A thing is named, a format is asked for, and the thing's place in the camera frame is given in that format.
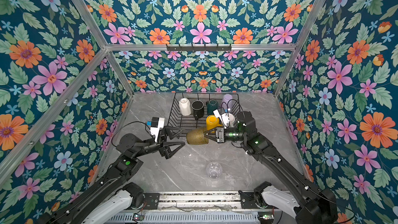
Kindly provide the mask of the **yellow mug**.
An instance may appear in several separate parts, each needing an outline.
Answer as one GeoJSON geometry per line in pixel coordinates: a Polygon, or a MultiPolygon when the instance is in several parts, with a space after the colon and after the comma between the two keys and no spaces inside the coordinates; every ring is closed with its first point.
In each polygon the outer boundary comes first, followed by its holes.
{"type": "Polygon", "coordinates": [[[219,118],[217,118],[215,115],[209,115],[206,118],[206,129],[211,130],[213,128],[221,127],[222,124],[220,123],[219,118]]]}

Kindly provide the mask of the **white mug red inside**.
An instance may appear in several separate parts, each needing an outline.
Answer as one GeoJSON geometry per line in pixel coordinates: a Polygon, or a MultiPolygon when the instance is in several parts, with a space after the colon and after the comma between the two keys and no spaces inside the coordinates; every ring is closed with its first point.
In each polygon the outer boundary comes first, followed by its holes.
{"type": "Polygon", "coordinates": [[[234,127],[235,125],[235,116],[231,113],[228,113],[228,127],[234,127]]]}

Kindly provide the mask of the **olive glass cup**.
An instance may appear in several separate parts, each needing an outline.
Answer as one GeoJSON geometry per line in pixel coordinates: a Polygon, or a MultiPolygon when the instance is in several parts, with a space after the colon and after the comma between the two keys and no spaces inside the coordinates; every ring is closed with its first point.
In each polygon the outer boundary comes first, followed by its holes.
{"type": "Polygon", "coordinates": [[[209,139],[205,137],[204,133],[207,131],[206,127],[194,129],[186,134],[187,143],[189,145],[204,145],[209,143],[209,139]]]}

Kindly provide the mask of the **lilac cup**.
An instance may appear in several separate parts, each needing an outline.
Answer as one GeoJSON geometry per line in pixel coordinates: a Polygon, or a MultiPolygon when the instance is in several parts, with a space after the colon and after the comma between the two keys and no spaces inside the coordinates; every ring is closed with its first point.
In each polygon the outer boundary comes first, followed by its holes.
{"type": "Polygon", "coordinates": [[[224,110],[232,110],[234,104],[234,98],[231,94],[225,94],[222,99],[221,107],[224,110]]]}

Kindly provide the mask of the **green mug cream inside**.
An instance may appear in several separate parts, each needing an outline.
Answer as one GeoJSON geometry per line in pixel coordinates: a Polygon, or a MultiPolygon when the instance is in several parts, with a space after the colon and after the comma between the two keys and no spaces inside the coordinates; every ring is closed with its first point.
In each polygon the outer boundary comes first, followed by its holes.
{"type": "Polygon", "coordinates": [[[207,115],[213,115],[214,111],[218,109],[219,104],[217,100],[210,99],[209,101],[206,102],[206,107],[207,107],[207,115]]]}

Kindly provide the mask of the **clear glass cup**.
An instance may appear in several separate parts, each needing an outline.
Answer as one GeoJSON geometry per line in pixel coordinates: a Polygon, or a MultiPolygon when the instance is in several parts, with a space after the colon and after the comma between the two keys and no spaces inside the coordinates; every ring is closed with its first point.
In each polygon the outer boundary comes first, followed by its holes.
{"type": "Polygon", "coordinates": [[[222,166],[218,162],[210,162],[206,167],[206,172],[209,178],[218,179],[222,174],[222,166]]]}

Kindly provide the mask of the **black mug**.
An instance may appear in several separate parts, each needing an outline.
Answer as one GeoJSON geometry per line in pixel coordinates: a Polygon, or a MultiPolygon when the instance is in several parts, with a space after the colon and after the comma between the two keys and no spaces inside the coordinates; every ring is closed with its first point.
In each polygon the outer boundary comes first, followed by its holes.
{"type": "Polygon", "coordinates": [[[200,100],[196,100],[191,104],[192,115],[195,120],[199,120],[204,117],[204,103],[200,100]]]}

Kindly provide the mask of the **cream white mug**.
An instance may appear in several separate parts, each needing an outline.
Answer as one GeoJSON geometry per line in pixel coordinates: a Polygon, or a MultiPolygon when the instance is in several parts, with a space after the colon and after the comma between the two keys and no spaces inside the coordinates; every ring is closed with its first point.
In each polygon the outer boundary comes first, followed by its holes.
{"type": "Polygon", "coordinates": [[[182,116],[190,116],[192,114],[191,103],[185,97],[179,100],[179,108],[182,116]]]}

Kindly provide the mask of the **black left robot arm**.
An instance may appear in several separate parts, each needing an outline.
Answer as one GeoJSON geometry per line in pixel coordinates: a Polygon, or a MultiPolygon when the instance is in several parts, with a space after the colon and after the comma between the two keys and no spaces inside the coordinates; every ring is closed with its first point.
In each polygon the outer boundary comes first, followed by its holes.
{"type": "Polygon", "coordinates": [[[130,182],[143,165],[139,158],[156,152],[166,159],[171,158],[185,145],[184,142],[173,141],[182,132],[181,128],[166,125],[156,128],[147,140],[133,134],[124,135],[117,145],[121,154],[105,174],[76,200],[52,214],[44,214],[37,223],[103,224],[129,207],[141,209],[147,202],[144,191],[130,182]]]}

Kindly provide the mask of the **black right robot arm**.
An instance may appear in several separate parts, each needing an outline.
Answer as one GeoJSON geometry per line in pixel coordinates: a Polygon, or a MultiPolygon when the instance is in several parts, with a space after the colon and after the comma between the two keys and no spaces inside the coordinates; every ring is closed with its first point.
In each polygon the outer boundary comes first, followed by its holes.
{"type": "Polygon", "coordinates": [[[240,142],[246,154],[265,165],[288,189],[278,190],[264,182],[254,190],[259,206],[271,205],[288,214],[298,224],[333,224],[338,219],[336,197],[328,189],[321,189],[296,170],[274,144],[257,130],[251,112],[237,114],[232,127],[217,127],[207,135],[218,143],[240,142]]]}

